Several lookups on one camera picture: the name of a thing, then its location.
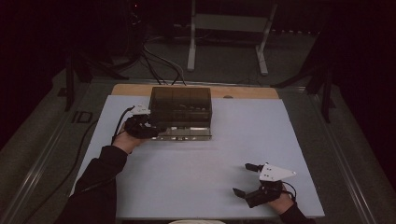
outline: dark jacket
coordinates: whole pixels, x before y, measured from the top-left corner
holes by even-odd
[[[111,224],[117,211],[116,175],[122,171],[128,154],[117,147],[103,147],[76,183],[73,194],[55,223]],[[287,224],[313,224],[297,204],[280,215]]]

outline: hand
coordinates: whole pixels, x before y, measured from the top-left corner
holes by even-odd
[[[124,131],[122,125],[119,135],[117,135],[116,139],[113,142],[113,146],[118,147],[119,149],[123,150],[128,154],[131,154],[135,147],[138,147],[140,146],[140,144],[147,141],[148,139],[139,139],[132,137]]]
[[[288,211],[288,209],[294,205],[294,201],[291,199],[288,193],[281,193],[278,199],[275,199],[268,203],[279,215]]]

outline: stand leg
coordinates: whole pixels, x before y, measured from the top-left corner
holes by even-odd
[[[85,62],[89,63],[91,66],[96,67],[97,69],[105,72],[110,77],[113,77],[113,78],[119,79],[119,80],[129,79],[128,77],[123,77],[123,76],[119,75],[118,73],[114,72],[113,70],[111,70],[110,68],[107,68],[106,66],[100,64],[99,62],[92,59],[89,55],[87,55],[84,52],[78,52],[78,56]]]
[[[285,88],[285,87],[287,87],[287,86],[293,84],[294,82],[296,82],[296,81],[298,81],[298,80],[300,80],[300,79],[303,79],[304,77],[308,77],[308,76],[313,76],[313,77],[315,77],[315,76],[320,76],[320,75],[318,74],[318,71],[319,71],[320,69],[322,69],[322,68],[325,68],[326,66],[327,66],[327,64],[323,64],[323,65],[314,66],[314,67],[312,67],[312,68],[309,68],[309,69],[307,69],[307,70],[304,71],[304,72],[300,71],[300,73],[297,74],[296,76],[291,77],[291,78],[289,78],[289,79],[287,79],[287,80],[285,80],[285,81],[283,81],[283,82],[280,82],[280,83],[277,83],[277,84],[274,84],[274,85],[270,85],[270,87],[272,87],[272,88]]]
[[[195,67],[195,0],[191,2],[191,42],[190,42],[190,51],[189,51],[189,60],[187,63],[187,71],[194,71]]]
[[[267,23],[265,23],[263,36],[262,36],[262,42],[260,43],[260,45],[256,46],[257,60],[259,62],[260,73],[263,76],[268,75],[267,64],[265,63],[263,51],[264,51],[265,43],[267,42],[267,39],[268,39],[268,35],[270,34],[270,31],[271,31],[271,26],[272,26],[274,16],[276,13],[276,8],[277,8],[277,4],[273,4],[273,6],[271,8],[271,15],[268,18]]]
[[[321,105],[321,113],[326,122],[330,123],[329,108],[330,108],[330,94],[332,90],[332,70],[328,69],[325,75],[323,98]]]
[[[73,72],[73,54],[66,55],[66,108],[69,111],[74,103],[74,72]]]
[[[311,77],[311,80],[309,80],[308,84],[305,87],[306,93],[308,94],[317,94],[325,82],[325,77],[326,77],[326,70],[319,70],[319,74],[315,74],[314,76]]]

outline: person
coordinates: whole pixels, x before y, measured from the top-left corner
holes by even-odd
[[[129,154],[148,139],[132,137],[121,131],[111,146],[102,148],[99,158],[92,159],[75,185],[75,193],[68,199],[62,213],[55,221],[64,223],[115,223],[117,211],[117,187],[119,174]],[[282,193],[268,203],[286,224],[313,224],[306,218],[290,196]]]

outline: white object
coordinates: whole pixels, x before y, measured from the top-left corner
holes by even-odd
[[[137,105],[131,110],[132,115],[144,115],[144,114],[148,115],[150,113],[151,111],[143,105]]]
[[[294,171],[283,169],[274,165],[265,163],[260,173],[260,180],[278,181],[296,175]]]
[[[78,178],[109,144],[126,105],[147,96],[108,96]],[[260,185],[241,164],[270,161],[298,173],[290,177],[308,217],[323,209],[281,100],[212,99],[210,141],[148,141],[134,149],[117,176],[119,219],[247,219],[278,217],[268,205],[249,208],[233,188]]]

